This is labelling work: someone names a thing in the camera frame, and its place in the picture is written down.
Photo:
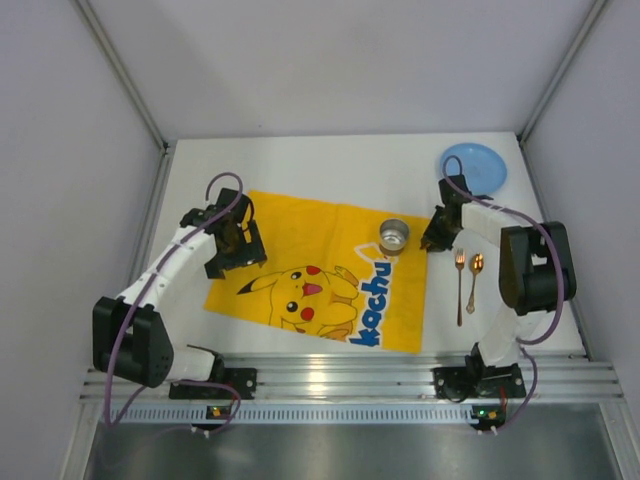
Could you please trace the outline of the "blue plastic plate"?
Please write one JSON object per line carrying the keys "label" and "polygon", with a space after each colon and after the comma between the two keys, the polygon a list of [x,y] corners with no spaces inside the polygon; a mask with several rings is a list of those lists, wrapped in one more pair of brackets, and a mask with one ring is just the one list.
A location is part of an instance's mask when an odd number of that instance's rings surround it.
{"label": "blue plastic plate", "polygon": [[450,177],[462,173],[475,196],[492,196],[504,185],[508,175],[503,158],[479,143],[458,143],[448,147],[441,155],[438,171],[446,171]]}

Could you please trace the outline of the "steel cup with cork base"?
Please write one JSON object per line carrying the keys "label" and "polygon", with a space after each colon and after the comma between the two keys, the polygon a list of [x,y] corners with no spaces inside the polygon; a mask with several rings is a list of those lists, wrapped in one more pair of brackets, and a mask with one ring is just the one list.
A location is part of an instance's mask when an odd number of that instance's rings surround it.
{"label": "steel cup with cork base", "polygon": [[379,227],[379,248],[389,256],[400,255],[408,242],[410,229],[406,222],[399,218],[389,218]]}

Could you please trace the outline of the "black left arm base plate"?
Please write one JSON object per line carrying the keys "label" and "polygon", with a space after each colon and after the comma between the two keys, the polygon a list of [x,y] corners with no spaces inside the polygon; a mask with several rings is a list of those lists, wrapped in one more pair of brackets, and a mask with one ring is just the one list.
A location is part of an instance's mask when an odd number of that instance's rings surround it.
{"label": "black left arm base plate", "polygon": [[[219,383],[234,389],[242,400],[252,400],[257,387],[256,368],[225,368],[214,380],[208,383]],[[169,389],[171,400],[231,400],[230,391],[221,387],[205,386],[203,381],[181,380],[171,384]]]}

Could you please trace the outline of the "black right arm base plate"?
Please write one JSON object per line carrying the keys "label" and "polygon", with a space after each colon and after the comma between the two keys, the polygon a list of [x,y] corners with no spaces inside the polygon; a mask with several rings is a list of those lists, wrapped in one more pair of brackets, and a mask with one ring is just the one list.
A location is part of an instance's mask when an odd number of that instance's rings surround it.
{"label": "black right arm base plate", "polygon": [[526,388],[517,364],[488,367],[483,373],[471,373],[466,367],[439,367],[433,370],[438,399],[461,403],[468,399],[523,399]]}

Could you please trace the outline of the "copper fork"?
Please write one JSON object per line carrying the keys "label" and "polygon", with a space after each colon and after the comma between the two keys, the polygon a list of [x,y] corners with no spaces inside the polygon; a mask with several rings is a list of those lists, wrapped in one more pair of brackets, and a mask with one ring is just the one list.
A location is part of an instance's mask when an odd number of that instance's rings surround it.
{"label": "copper fork", "polygon": [[455,267],[457,270],[457,313],[456,324],[458,327],[463,325],[462,314],[462,274],[465,268],[466,255],[463,248],[457,248],[455,251]]}

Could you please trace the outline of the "copper spoon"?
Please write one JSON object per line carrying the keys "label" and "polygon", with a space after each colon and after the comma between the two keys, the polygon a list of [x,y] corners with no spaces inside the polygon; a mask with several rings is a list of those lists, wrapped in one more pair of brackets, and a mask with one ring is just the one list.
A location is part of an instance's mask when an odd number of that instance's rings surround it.
{"label": "copper spoon", "polygon": [[468,314],[473,314],[475,312],[475,293],[476,293],[476,285],[477,285],[477,277],[484,269],[484,255],[481,253],[476,253],[469,261],[469,269],[472,275],[472,283],[471,290],[468,298],[468,302],[466,305],[466,311]]}

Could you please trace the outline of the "yellow Pikachu cloth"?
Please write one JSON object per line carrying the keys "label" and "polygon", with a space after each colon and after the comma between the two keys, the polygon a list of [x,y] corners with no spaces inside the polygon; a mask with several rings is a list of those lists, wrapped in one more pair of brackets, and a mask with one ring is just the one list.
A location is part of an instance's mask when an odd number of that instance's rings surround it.
{"label": "yellow Pikachu cloth", "polygon": [[397,256],[379,230],[392,213],[252,191],[267,260],[215,280],[205,310],[307,336],[402,353],[422,349],[428,219],[402,216]]}

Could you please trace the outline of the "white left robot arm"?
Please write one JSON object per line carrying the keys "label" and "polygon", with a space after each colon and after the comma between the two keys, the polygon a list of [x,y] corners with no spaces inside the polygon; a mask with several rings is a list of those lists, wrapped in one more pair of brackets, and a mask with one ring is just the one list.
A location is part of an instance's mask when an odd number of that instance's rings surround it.
{"label": "white left robot arm", "polygon": [[160,256],[114,298],[92,311],[94,367],[114,377],[155,388],[166,381],[210,381],[216,352],[189,345],[168,311],[198,274],[221,280],[237,268],[263,265],[266,252],[251,199],[223,188],[215,203],[181,219]]}

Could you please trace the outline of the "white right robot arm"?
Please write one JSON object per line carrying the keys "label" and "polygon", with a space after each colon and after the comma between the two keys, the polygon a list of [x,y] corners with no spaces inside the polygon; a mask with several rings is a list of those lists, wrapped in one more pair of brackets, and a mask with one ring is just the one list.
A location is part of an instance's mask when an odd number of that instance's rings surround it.
{"label": "white right robot arm", "polygon": [[470,356],[486,367],[511,365],[523,347],[539,345],[554,333],[564,304],[576,294],[566,227],[473,196],[463,175],[446,176],[438,186],[442,203],[422,235],[421,248],[450,251],[458,234],[468,230],[499,249],[502,304]]}

